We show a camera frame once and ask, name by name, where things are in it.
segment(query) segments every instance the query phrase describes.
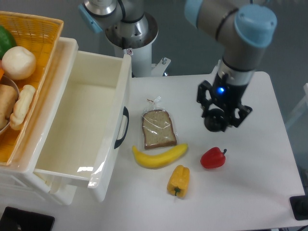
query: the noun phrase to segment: pepper stem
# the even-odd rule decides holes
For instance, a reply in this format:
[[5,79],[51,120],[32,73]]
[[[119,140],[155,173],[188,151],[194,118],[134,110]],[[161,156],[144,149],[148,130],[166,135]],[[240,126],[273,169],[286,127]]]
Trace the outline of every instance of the pepper stem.
[[174,195],[177,196],[177,193],[181,192],[181,189],[179,189],[178,187],[175,187],[174,191],[175,191]]

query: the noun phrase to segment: orange item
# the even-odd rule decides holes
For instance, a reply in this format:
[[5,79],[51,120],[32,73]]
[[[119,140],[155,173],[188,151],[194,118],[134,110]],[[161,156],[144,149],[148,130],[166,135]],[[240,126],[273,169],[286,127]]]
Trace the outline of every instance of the orange item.
[[1,65],[0,65],[0,80],[2,79],[3,74],[4,74],[4,70],[1,68]]

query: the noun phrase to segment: gray floor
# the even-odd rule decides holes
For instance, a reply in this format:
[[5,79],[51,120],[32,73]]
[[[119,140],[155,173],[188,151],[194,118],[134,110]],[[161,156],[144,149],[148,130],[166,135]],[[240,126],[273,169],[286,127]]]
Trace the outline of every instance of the gray floor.
[[[62,37],[75,38],[79,50],[113,55],[113,48],[104,34],[93,34],[81,20],[77,11],[81,2],[0,0],[0,10],[62,19]],[[157,20],[159,26],[152,61],[157,63],[162,57],[171,59],[170,75],[206,74],[221,58],[223,47],[186,21],[184,3],[185,0],[145,1],[146,11]],[[292,108],[304,97],[303,86],[308,82],[308,1],[272,0],[267,6],[277,15],[278,26],[273,43],[258,70],[271,76],[282,116],[286,120]],[[297,164],[308,169],[308,113],[289,129],[288,135]]]

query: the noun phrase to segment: drawer handle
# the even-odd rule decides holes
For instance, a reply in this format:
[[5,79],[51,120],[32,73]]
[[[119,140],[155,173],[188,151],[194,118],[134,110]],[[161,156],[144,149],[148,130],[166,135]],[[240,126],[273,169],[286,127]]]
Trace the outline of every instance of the drawer handle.
[[124,141],[124,139],[126,137],[127,130],[128,130],[129,113],[128,113],[128,109],[125,106],[124,106],[124,109],[123,109],[123,115],[126,116],[126,118],[127,118],[126,129],[125,129],[125,132],[124,132],[124,136],[121,139],[118,139],[118,140],[115,141],[115,149],[118,148],[121,145],[121,143]]

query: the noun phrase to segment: white storage cabinet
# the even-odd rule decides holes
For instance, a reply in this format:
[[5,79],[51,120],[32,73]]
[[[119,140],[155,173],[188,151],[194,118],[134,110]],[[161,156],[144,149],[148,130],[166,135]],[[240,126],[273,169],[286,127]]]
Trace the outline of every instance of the white storage cabinet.
[[60,38],[25,143],[0,166],[0,194],[69,205],[77,187],[105,197],[125,138],[131,58],[78,51]]

